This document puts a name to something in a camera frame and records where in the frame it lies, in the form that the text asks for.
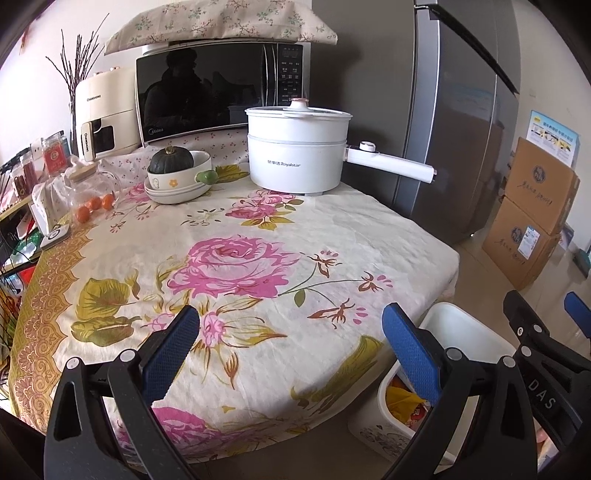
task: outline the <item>cardboard box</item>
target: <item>cardboard box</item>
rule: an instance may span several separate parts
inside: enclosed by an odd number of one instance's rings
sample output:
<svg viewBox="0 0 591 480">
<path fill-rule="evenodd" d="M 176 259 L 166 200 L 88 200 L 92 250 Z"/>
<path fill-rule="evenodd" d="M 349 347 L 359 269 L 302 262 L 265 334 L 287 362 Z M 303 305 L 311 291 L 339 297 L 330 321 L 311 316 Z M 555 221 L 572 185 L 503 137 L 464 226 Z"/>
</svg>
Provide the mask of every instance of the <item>cardboard box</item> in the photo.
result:
<svg viewBox="0 0 591 480">
<path fill-rule="evenodd" d="M 521 290 L 540 275 L 559 240 L 505 197 L 482 249 Z"/>
<path fill-rule="evenodd" d="M 520 138 L 505 195 L 549 235 L 560 233 L 579 177 L 560 160 Z"/>
</svg>

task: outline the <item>white wall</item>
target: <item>white wall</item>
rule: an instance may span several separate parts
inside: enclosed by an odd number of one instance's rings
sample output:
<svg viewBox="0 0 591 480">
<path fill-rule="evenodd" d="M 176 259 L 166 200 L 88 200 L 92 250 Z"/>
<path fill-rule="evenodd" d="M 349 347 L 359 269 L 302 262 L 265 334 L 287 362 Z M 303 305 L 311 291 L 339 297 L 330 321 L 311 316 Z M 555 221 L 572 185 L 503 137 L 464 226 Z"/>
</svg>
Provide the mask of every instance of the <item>white wall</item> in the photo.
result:
<svg viewBox="0 0 591 480">
<path fill-rule="evenodd" d="M 66 53 L 73 61 L 76 36 L 83 43 L 98 27 L 99 41 L 104 43 L 138 13 L 173 3 L 169 0 L 56 0 L 33 22 L 27 47 L 19 55 L 17 43 L 0 70 L 0 164 L 10 160 L 17 152 L 39 137 L 64 130 L 70 131 L 69 94 L 66 82 L 45 58 L 49 56 L 60 66 L 61 32 L 64 30 Z M 311 6 L 311 0 L 301 0 Z M 308 52 L 310 46 L 304 47 Z M 103 72 L 113 66 L 135 66 L 141 47 L 100 55 L 93 72 Z"/>
<path fill-rule="evenodd" d="M 521 97 L 514 148 L 525 136 L 532 110 L 580 135 L 575 171 L 581 179 L 568 223 L 574 242 L 587 248 L 591 239 L 591 85 L 549 20 L 527 0 L 513 0 L 521 43 Z"/>
</svg>

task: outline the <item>refrigerator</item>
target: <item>refrigerator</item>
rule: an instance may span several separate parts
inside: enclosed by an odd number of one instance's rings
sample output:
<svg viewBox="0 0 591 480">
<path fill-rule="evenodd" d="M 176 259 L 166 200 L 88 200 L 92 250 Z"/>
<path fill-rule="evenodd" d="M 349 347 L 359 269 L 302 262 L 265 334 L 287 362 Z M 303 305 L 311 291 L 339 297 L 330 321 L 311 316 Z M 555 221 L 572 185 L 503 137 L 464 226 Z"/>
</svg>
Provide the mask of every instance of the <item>refrigerator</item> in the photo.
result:
<svg viewBox="0 0 591 480">
<path fill-rule="evenodd" d="M 517 121 L 511 0 L 314 0 L 336 46 L 313 44 L 310 103 L 349 112 L 348 143 L 432 165 L 420 183 L 345 164 L 342 180 L 448 244 L 485 226 Z"/>
</svg>

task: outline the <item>pink rose print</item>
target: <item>pink rose print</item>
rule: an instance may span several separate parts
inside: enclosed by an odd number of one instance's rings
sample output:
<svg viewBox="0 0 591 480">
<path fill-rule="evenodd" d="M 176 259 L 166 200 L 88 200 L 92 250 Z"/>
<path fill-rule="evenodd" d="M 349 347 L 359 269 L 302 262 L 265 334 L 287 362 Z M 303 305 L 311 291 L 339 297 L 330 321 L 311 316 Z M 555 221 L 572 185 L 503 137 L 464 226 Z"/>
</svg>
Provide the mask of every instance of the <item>pink rose print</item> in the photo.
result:
<svg viewBox="0 0 591 480">
<path fill-rule="evenodd" d="M 287 219 L 279 219 L 279 216 L 295 212 L 294 205 L 300 205 L 303 200 L 296 199 L 288 193 L 270 192 L 269 190 L 256 190 L 247 198 L 240 199 L 226 212 L 226 216 L 245 219 L 243 225 L 274 230 L 277 223 L 293 223 Z"/>
<path fill-rule="evenodd" d="M 154 320 L 141 327 L 147 327 L 153 332 L 159 332 L 160 330 L 166 329 L 173 320 L 174 315 L 172 313 L 161 313 Z"/>
<path fill-rule="evenodd" d="M 285 276 L 300 259 L 282 247 L 240 235 L 203 240 L 189 251 L 189 264 L 171 277 L 168 287 L 173 293 L 192 288 L 193 298 L 199 293 L 276 297 L 277 287 L 289 283 Z"/>
<path fill-rule="evenodd" d="M 206 346 L 215 347 L 222 341 L 222 337 L 226 333 L 226 324 L 215 313 L 206 313 L 201 320 L 200 333 Z"/>
<path fill-rule="evenodd" d="M 208 440 L 222 437 L 222 432 L 209 427 L 204 420 L 172 407 L 153 408 L 152 411 L 162 425 L 170 441 L 180 450 L 199 445 Z M 126 450 L 133 451 L 133 445 L 123 425 L 116 428 L 119 444 Z"/>
<path fill-rule="evenodd" d="M 144 203 L 150 201 L 150 197 L 148 197 L 143 183 L 138 183 L 135 187 L 131 187 L 127 192 L 127 198 L 134 203 Z"/>
<path fill-rule="evenodd" d="M 273 207 L 273 205 L 248 205 L 241 204 L 241 202 L 244 202 L 244 200 L 240 200 L 240 202 L 235 203 L 234 205 L 236 206 L 232 208 L 226 214 L 226 216 L 234 218 L 252 219 L 272 216 L 277 213 L 277 209 Z"/>
<path fill-rule="evenodd" d="M 269 190 L 257 190 L 248 195 L 250 201 L 257 205 L 275 205 L 277 203 L 287 203 L 296 198 L 289 193 L 272 192 Z"/>
</svg>

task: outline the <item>pumpkin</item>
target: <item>pumpkin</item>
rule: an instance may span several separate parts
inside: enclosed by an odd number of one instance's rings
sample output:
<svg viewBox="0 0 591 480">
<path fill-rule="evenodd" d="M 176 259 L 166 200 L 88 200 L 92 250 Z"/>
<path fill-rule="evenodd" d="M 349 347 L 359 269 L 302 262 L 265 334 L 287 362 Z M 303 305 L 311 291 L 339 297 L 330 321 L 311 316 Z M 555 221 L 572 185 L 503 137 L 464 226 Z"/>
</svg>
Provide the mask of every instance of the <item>pumpkin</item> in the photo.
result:
<svg viewBox="0 0 591 480">
<path fill-rule="evenodd" d="M 188 168 L 193 168 L 191 152 L 183 147 L 169 145 L 154 154 L 150 160 L 148 171 L 155 174 L 174 173 Z"/>
</svg>

